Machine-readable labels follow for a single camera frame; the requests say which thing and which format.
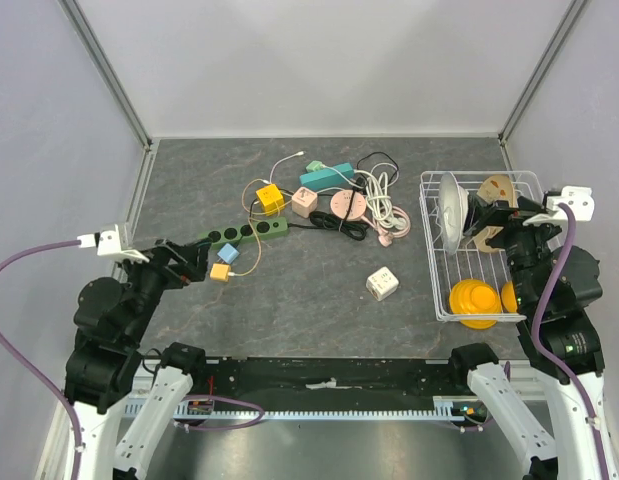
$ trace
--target yellow plug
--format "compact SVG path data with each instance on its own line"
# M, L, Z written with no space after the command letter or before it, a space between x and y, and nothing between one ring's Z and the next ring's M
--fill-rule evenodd
M256 190L256 196L265 215L274 215L285 208L285 199L273 183Z
M211 273L209 274L209 278L211 278L212 280L218 280L219 282L228 282L230 271L231 265L214 263L211 267Z

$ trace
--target white cable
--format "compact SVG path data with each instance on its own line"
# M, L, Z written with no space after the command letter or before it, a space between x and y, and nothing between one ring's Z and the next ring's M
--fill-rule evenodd
M289 155L288 157L285 158L281 158L280 160L278 160L276 163L274 163L273 167L271 168L271 173L269 174L269 183L273 183L273 172L276 169L276 167L278 165L280 165L282 162L284 162L285 160L289 160L290 158L293 157L302 157L305 154L305 152L296 152L293 155Z
M318 191L316 192L316 194L318 194L318 193L328 192L329 190L344 190L344 188L340 188L340 187L329 187L329 188L323 188L322 190L318 190Z
M345 177L342 172L340 172L339 170L336 170L333 167L329 167L327 165L324 166L324 168L328 168L329 170L333 170L334 172L336 172L338 175L340 175L342 178L345 179L345 182L347 182L349 185L351 185L352 187L357 187L358 185L355 182L352 182L351 180L349 180L347 177Z
M371 211L373 216L373 223L376 230L394 230L390 232L393 237L403 237L409 233L411 228L411 222L404 210L396 207L391 202L391 196L389 195L389 186L396 183L397 178L389 184L389 174L382 172L378 177L375 177L373 171L380 165L386 165L392 167L394 170L398 170L395 165L390 163L379 163L375 165L371 172L366 170L354 170L355 173L364 175L367 186L365 187L365 193L367 194L367 208Z
M393 182L391 182L389 184L389 186L391 187L392 185L395 185L396 182L398 181L398 179L400 178L400 170L398 170L398 168L396 168L396 166L393 163L387 163L387 162L381 162L381 163L377 163L373 166L373 168L369 171L369 173L373 174L373 171L378 168L378 167L391 167L395 170L396 173L396 178L393 179Z

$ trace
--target green power strip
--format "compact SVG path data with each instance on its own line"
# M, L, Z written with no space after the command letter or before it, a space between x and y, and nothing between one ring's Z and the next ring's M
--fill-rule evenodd
M260 240L271 240L272 238L282 237L289 233L289 225L287 225L287 219L285 217L258 220L252 223L258 231ZM218 249L226 243L247 243L256 241L256 237L249 224L218 228L200 235L200 238L207 237L211 239L212 249Z

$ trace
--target gray floor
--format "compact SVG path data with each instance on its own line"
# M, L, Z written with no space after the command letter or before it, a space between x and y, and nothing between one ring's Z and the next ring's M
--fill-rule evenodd
M376 150L389 153L401 169L390 193L411 216L409 236L383 248L373 234L358 243L333 232L294 229L265 244L252 275L167 292L143 347L180 341L210 355L446 358L456 346L486 341L501 358L524 358L513 325L474 331L436 321L418 206L424 170L504 169L495 139L163 140L136 245L148 246L161 237L188 242L203 231L243 223L244 186L268 177L276 160L299 150L306 156L276 170L275 182L290 190L298 187L298 175L310 160L335 165ZM328 199L321 202L328 211ZM302 221L290 210L284 214ZM234 268L245 271L257 248L247 244L240 250ZM376 302L365 280L382 266L401 284L391 297Z
M531 404L551 431L546 405ZM123 422L121 433L128 428ZM167 428L147 480L520 480L497 425L483 433L426 422L265 422L231 432Z

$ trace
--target yellow bowl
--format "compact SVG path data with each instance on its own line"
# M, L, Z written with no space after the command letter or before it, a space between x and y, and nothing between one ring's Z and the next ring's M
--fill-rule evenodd
M505 283L505 286L502 287L502 291L500 292L500 298L502 299L502 304L509 313L516 313L518 311L513 282L509 281Z
M458 282L449 295L451 311L456 315L502 313L498 292L490 285L475 279ZM496 320L460 320L463 325L476 330L493 327Z

